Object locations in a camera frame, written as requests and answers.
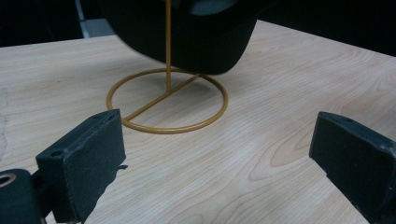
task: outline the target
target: black padded object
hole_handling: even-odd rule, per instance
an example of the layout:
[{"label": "black padded object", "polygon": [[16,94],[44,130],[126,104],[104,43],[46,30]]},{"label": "black padded object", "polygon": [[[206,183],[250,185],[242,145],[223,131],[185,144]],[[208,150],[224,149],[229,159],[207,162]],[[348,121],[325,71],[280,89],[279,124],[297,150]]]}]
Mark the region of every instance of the black padded object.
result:
[{"label": "black padded object", "polygon": [[[230,70],[246,49],[258,15],[277,0],[232,0],[224,9],[180,0],[172,7],[172,65],[216,75]],[[99,0],[115,33],[128,46],[165,62],[165,2]]]},{"label": "black padded object", "polygon": [[371,223],[396,223],[396,143],[320,112],[309,156]]},{"label": "black padded object", "polygon": [[0,172],[0,176],[10,174],[15,176],[11,183],[2,186],[0,181],[0,223],[42,223],[29,172],[21,169]]},{"label": "black padded object", "polygon": [[86,119],[36,160],[40,178],[57,197],[56,221],[84,223],[125,160],[120,111]]}]

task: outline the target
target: wood grain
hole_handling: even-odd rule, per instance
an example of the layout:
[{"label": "wood grain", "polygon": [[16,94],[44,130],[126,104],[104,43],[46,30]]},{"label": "wood grain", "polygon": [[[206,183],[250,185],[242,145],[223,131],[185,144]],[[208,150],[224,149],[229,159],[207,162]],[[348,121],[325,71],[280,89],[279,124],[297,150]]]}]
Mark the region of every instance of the wood grain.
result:
[{"label": "wood grain", "polygon": [[[34,172],[35,155],[106,110],[115,82],[156,67],[115,36],[0,49],[0,170]],[[224,116],[192,133],[124,128],[129,167],[87,223],[366,223],[307,154],[319,111],[396,139],[395,71],[393,57],[259,21],[240,62],[215,77],[230,95]],[[164,84],[141,77],[114,106],[127,115]],[[191,124],[220,104],[199,80],[135,122]]]}]

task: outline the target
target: vertical wire rod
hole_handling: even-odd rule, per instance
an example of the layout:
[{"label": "vertical wire rod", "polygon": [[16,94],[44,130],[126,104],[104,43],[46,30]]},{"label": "vertical wire rod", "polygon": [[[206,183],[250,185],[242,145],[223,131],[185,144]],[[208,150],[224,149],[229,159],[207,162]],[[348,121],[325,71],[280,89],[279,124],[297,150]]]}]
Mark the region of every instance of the vertical wire rod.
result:
[{"label": "vertical wire rod", "polygon": [[171,80],[171,0],[166,0],[166,91],[172,90]]}]

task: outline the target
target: screw hole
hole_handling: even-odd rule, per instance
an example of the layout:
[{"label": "screw hole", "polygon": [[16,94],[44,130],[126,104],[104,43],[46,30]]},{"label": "screw hole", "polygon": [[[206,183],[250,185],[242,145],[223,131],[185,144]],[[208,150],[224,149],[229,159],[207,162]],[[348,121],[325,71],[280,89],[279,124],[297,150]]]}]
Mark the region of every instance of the screw hole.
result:
[{"label": "screw hole", "polygon": [[16,176],[14,174],[0,175],[0,188],[9,185],[15,178]]},{"label": "screw hole", "polygon": [[59,150],[59,151],[52,152],[50,155],[51,155],[51,157],[61,157],[63,154],[64,154],[64,152]]}]

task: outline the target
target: gold metal rod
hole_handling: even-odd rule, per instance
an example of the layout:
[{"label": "gold metal rod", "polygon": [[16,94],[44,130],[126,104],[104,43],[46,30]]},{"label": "gold metal rod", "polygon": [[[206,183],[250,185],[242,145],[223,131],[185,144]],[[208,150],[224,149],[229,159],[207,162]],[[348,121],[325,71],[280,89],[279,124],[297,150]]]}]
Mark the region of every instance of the gold metal rod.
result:
[{"label": "gold metal rod", "polygon": [[181,88],[185,87],[186,85],[188,85],[189,83],[193,82],[196,78],[199,77],[199,74],[194,75],[193,77],[187,79],[186,81],[178,84],[174,89],[162,94],[161,96],[159,96],[158,98],[156,98],[155,100],[151,101],[150,103],[144,105],[143,107],[141,107],[140,109],[136,110],[134,113],[128,115],[127,117],[123,118],[125,120],[131,120],[133,118],[135,118],[136,116],[138,116],[139,114],[145,112],[146,110],[148,110],[149,108],[151,108],[152,106],[158,104],[160,101],[162,101],[163,99],[165,99],[166,97],[170,96],[171,94],[175,93],[176,91],[179,91]]},{"label": "gold metal rod", "polygon": [[[122,80],[118,81],[114,86],[111,87],[110,91],[107,94],[107,97],[106,97],[107,109],[109,109],[109,110],[113,109],[113,104],[112,104],[113,95],[114,95],[116,89],[118,87],[120,87],[122,84],[126,83],[127,81],[129,81],[131,79],[137,78],[137,77],[142,77],[144,75],[149,75],[149,74],[153,74],[153,73],[164,73],[164,72],[166,72],[166,68],[156,68],[156,69],[143,71],[143,72],[140,72],[140,73],[137,73],[137,74],[134,74],[134,75],[130,75],[130,76],[125,77]],[[179,73],[186,73],[186,74],[194,75],[194,73],[191,73],[189,71],[186,71],[186,70],[183,70],[183,69],[180,69],[180,68],[172,68],[172,72],[179,72]],[[221,109],[219,110],[219,112],[217,114],[215,114],[213,117],[211,117],[211,118],[209,118],[207,120],[204,120],[204,121],[202,121],[200,123],[196,123],[196,124],[192,124],[192,125],[184,126],[184,127],[178,127],[178,128],[154,128],[154,127],[147,127],[147,126],[143,126],[143,125],[132,123],[132,122],[130,122],[127,119],[121,119],[122,124],[125,125],[126,127],[129,127],[129,128],[141,131],[141,132],[146,132],[146,133],[186,133],[186,132],[191,132],[191,131],[198,130],[200,128],[203,128],[203,127],[213,123],[215,120],[219,119],[224,114],[224,112],[225,112],[225,110],[227,108],[227,105],[228,105],[228,101],[229,101],[227,91],[215,79],[213,79],[213,78],[211,78],[209,76],[195,74],[194,77],[191,77],[189,80],[185,81],[184,83],[181,83],[181,84],[177,85],[175,87],[175,89],[172,90],[171,92],[176,92],[176,91],[180,90],[182,87],[186,86],[187,84],[189,84],[190,82],[194,81],[198,77],[206,79],[208,82],[210,82],[213,85],[215,85],[220,90],[220,92],[223,95],[223,105],[222,105]]]},{"label": "gold metal rod", "polygon": [[171,0],[166,0],[166,91],[172,90],[171,79]]}]

